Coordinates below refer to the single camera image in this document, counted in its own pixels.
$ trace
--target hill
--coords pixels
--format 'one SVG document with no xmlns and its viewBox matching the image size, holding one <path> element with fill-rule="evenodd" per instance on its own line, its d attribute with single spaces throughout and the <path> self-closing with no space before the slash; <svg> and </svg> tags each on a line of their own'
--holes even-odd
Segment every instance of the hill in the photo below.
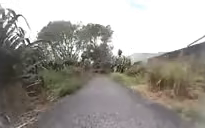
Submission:
<svg viewBox="0 0 205 128">
<path fill-rule="evenodd" d="M 134 53 L 130 55 L 129 57 L 131 58 L 132 62 L 137 62 L 137 61 L 143 61 L 147 62 L 147 60 L 151 57 L 159 56 L 163 54 L 164 52 L 159 52 L 159 53 Z"/>
</svg>

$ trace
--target green grass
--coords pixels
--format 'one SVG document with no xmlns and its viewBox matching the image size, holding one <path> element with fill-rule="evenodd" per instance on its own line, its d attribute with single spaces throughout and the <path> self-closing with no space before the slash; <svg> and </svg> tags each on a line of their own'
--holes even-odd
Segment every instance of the green grass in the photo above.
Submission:
<svg viewBox="0 0 205 128">
<path fill-rule="evenodd" d="M 81 88 L 86 81 L 78 69 L 65 69 L 63 71 L 43 70 L 40 75 L 44 79 L 45 87 L 54 97 L 63 97 Z"/>
<path fill-rule="evenodd" d="M 126 85 L 126 86 L 136 86 L 136 85 L 145 83 L 145 79 L 140 75 L 132 77 L 132 76 L 128 76 L 126 74 L 112 73 L 111 78 L 119 83 Z"/>
</svg>

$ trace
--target tree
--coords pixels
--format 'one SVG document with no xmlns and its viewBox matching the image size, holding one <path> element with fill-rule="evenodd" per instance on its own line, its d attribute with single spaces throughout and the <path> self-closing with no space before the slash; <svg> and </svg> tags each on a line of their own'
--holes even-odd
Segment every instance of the tree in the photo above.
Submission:
<svg viewBox="0 0 205 128">
<path fill-rule="evenodd" d="M 38 33 L 38 39 L 51 42 L 50 46 L 45 47 L 53 52 L 57 62 L 77 61 L 81 48 L 79 29 L 80 25 L 72 24 L 69 21 L 54 21 Z"/>
<path fill-rule="evenodd" d="M 111 41 L 113 31 L 111 27 L 100 24 L 87 24 L 79 32 L 82 49 L 85 59 L 90 59 L 94 67 L 107 67 L 111 63 L 112 46 Z"/>
<path fill-rule="evenodd" d="M 118 49 L 118 56 L 121 57 L 121 55 L 122 55 L 122 50 Z"/>
</svg>

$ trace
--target sky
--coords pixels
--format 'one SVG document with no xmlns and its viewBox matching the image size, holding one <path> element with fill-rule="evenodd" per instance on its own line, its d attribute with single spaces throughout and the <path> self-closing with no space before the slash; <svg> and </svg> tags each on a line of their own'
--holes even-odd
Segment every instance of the sky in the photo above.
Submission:
<svg viewBox="0 0 205 128">
<path fill-rule="evenodd" d="M 30 37 L 49 21 L 111 25 L 114 52 L 168 52 L 205 35 L 205 0 L 0 0 L 24 15 Z"/>
</svg>

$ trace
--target road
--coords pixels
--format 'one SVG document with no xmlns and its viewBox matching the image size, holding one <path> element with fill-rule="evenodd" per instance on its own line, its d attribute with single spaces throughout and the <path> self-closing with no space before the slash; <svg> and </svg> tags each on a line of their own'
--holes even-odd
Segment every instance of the road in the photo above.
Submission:
<svg viewBox="0 0 205 128">
<path fill-rule="evenodd" d="M 39 128 L 189 128 L 178 115 L 99 76 L 65 97 L 38 122 Z"/>
</svg>

